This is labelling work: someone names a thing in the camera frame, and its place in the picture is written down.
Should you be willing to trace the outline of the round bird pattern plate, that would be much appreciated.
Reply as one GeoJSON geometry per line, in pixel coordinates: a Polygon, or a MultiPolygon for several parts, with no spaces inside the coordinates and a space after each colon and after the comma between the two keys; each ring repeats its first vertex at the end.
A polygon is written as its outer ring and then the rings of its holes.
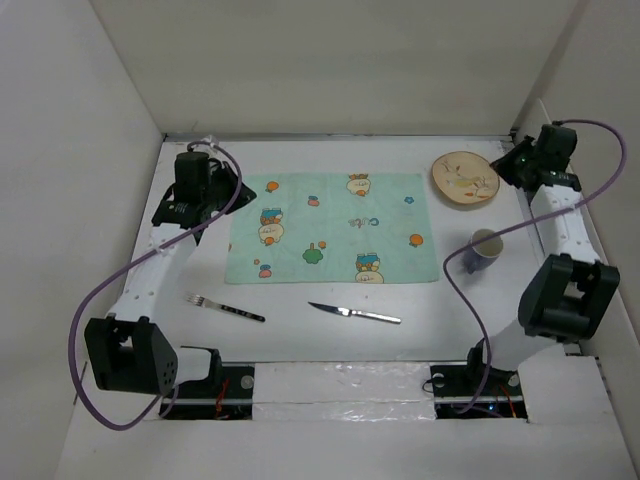
{"type": "Polygon", "coordinates": [[[456,151],[437,158],[431,167],[438,190],[458,205],[478,205],[491,200],[500,189],[500,177],[482,156],[456,151]]]}

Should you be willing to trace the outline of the purple mug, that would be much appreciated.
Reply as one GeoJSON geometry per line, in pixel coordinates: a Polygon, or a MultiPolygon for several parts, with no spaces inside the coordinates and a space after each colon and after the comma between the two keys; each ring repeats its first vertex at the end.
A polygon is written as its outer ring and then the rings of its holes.
{"type": "Polygon", "coordinates": [[[467,274],[474,274],[491,266],[504,248],[502,238],[491,229],[476,230],[471,235],[469,243],[472,247],[465,251],[462,258],[462,265],[467,274]]]}

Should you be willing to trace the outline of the green cartoon print cloth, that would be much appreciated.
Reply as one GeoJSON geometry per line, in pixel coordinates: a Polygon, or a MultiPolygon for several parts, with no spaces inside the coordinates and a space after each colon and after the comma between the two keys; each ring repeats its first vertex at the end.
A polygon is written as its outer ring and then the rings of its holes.
{"type": "Polygon", "coordinates": [[[232,216],[225,280],[420,284],[439,279],[419,173],[250,175],[232,216]]]}

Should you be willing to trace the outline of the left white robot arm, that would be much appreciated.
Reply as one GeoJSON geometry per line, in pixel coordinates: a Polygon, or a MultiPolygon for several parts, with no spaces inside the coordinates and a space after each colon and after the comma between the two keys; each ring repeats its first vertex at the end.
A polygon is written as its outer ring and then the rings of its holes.
{"type": "Polygon", "coordinates": [[[93,318],[85,327],[99,389],[165,396],[188,382],[208,397],[222,387],[218,351],[173,345],[166,337],[172,321],[162,304],[174,294],[208,221],[256,197],[233,171],[232,162],[203,151],[177,155],[174,182],[151,219],[148,259],[134,268],[107,316],[93,318]]]}

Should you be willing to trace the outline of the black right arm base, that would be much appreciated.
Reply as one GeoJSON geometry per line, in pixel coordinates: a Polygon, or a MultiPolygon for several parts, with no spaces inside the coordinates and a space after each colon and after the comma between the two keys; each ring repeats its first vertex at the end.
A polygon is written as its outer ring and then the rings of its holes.
{"type": "Polygon", "coordinates": [[[479,390],[485,369],[475,354],[469,354],[465,361],[429,366],[421,388],[434,399],[437,419],[528,418],[519,374],[491,368],[479,390]]]}

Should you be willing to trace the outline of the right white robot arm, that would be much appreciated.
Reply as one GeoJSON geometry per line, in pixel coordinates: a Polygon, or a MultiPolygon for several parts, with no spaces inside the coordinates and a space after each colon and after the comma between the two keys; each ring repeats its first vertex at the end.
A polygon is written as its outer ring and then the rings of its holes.
{"type": "Polygon", "coordinates": [[[576,146],[574,130],[546,125],[539,137],[525,137],[491,164],[526,194],[546,258],[521,296],[516,319],[472,350],[479,360],[462,369],[462,381],[473,393],[486,393],[499,375],[555,344],[591,339],[619,286],[618,269],[604,264],[590,242],[578,205],[582,187],[567,170],[576,146]]]}

